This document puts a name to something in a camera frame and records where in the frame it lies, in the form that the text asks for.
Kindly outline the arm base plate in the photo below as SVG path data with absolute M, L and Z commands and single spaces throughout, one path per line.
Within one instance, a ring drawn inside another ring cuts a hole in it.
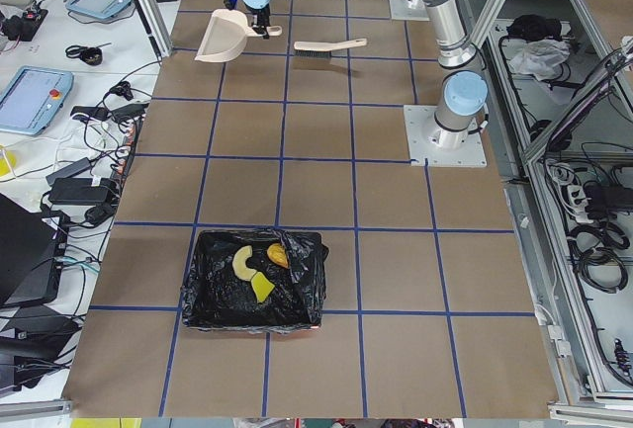
M 448 131 L 435 120 L 436 106 L 404 105 L 411 166 L 485 168 L 488 164 L 475 117 L 466 130 Z
M 389 4 L 392 20 L 429 21 L 423 0 L 389 0 Z

